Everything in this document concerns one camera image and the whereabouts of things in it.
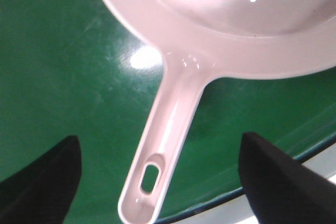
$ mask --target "black object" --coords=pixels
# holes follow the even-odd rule
[[[0,224],[61,224],[81,177],[81,151],[69,136],[0,183]]]
[[[303,163],[309,159],[311,159],[312,157],[314,157],[315,155],[319,154],[320,152],[324,151],[325,149],[327,149],[328,147],[330,147],[331,145],[336,143],[336,136],[323,141],[321,144],[319,144],[318,146],[314,147],[313,149],[311,149],[310,151],[307,151],[304,153],[304,155],[301,155],[300,157],[298,157],[297,161],[300,163]],[[165,219],[160,219],[156,222],[156,224],[170,224],[173,222],[177,222],[186,218],[189,218],[190,216],[194,216],[196,214],[199,214],[200,212],[204,212],[206,210],[209,210],[211,208],[214,208],[216,206],[219,206],[221,204],[227,203],[230,200],[233,200],[241,195],[243,195],[243,188],[239,188],[233,192],[230,192],[229,194],[225,194],[221,197],[216,198],[216,200],[211,201],[211,202],[207,202],[206,204],[201,204],[200,206],[197,206],[195,208],[191,208],[188,209],[176,216],[172,216],[172,217],[168,217]]]
[[[256,133],[244,133],[239,176],[261,224],[336,223],[336,186]]]

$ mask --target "ladle handle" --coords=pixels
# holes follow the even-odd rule
[[[126,224],[154,223],[172,178],[177,159],[204,89],[195,60],[168,66],[122,190],[118,212]],[[142,181],[145,170],[159,170],[151,192]]]

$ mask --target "plastic utensil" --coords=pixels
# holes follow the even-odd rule
[[[336,65],[336,0],[104,0],[162,54],[165,70],[120,196],[124,223],[153,223],[204,87],[220,77],[277,79]],[[142,181],[158,168],[151,192]]]

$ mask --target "hanging hole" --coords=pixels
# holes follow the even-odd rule
[[[150,194],[154,189],[158,175],[159,169],[155,165],[148,165],[141,183],[142,190]]]

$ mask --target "green surface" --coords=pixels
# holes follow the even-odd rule
[[[145,192],[150,193],[153,190],[158,174],[159,170],[156,166],[149,165],[146,167],[145,174],[143,175],[143,181],[141,183],[141,188]]]
[[[119,223],[119,194],[162,76],[161,65],[131,67],[142,46],[101,0],[0,0],[0,180],[76,134],[83,175],[65,224]],[[335,97],[336,69],[211,83],[161,217],[239,187],[244,131],[292,156],[335,135]]]

